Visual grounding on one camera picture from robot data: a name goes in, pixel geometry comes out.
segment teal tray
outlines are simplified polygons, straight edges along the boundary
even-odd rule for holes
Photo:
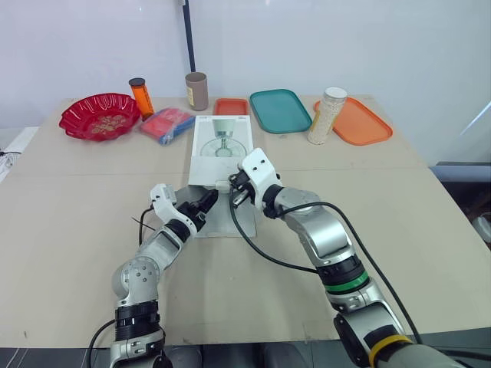
[[[290,90],[263,90],[249,98],[259,125],[274,134],[303,132],[312,119],[307,110]]]

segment small orange tray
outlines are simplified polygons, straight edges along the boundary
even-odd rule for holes
[[[319,108],[317,101],[314,111]],[[334,122],[333,130],[346,142],[355,146],[383,142],[392,137],[392,128],[360,101],[348,97]]]
[[[242,98],[219,98],[215,102],[213,115],[249,115],[247,100]]]

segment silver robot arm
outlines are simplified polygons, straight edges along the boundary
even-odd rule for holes
[[[313,192],[284,188],[261,149],[254,149],[229,178],[238,193],[235,207],[250,198],[270,218],[312,202]],[[282,220],[297,233],[338,312],[334,325],[348,356],[357,366],[378,368],[462,367],[437,350],[413,344],[356,255],[344,226],[323,206],[285,213]]]
[[[183,246],[204,226],[205,214],[218,199],[218,192],[205,190],[200,200],[175,208],[172,186],[160,184],[152,189],[150,199],[165,225],[113,274],[116,338],[110,348],[110,368],[172,366],[163,353],[165,333],[160,328],[157,285]]]

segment red plastic bowl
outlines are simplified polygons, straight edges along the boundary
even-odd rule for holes
[[[114,140],[138,121],[137,102],[126,94],[96,94],[80,100],[61,115],[60,128],[81,140]]]

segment clear jar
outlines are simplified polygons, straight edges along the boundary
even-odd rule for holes
[[[314,121],[308,131],[307,139],[313,144],[323,144],[334,126],[336,117],[341,112],[348,93],[339,87],[329,87],[315,114]]]

